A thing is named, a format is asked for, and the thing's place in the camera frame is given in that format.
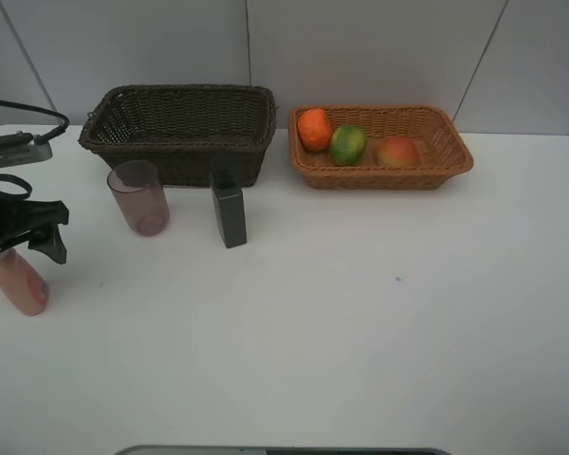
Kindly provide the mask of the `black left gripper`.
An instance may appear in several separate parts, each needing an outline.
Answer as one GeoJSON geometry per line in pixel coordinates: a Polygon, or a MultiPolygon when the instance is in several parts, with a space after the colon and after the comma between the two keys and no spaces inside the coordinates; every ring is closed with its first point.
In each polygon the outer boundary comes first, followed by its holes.
{"type": "Polygon", "coordinates": [[[62,201],[28,201],[0,191],[0,252],[27,243],[30,250],[65,264],[67,249],[59,226],[68,222],[62,201]]]}

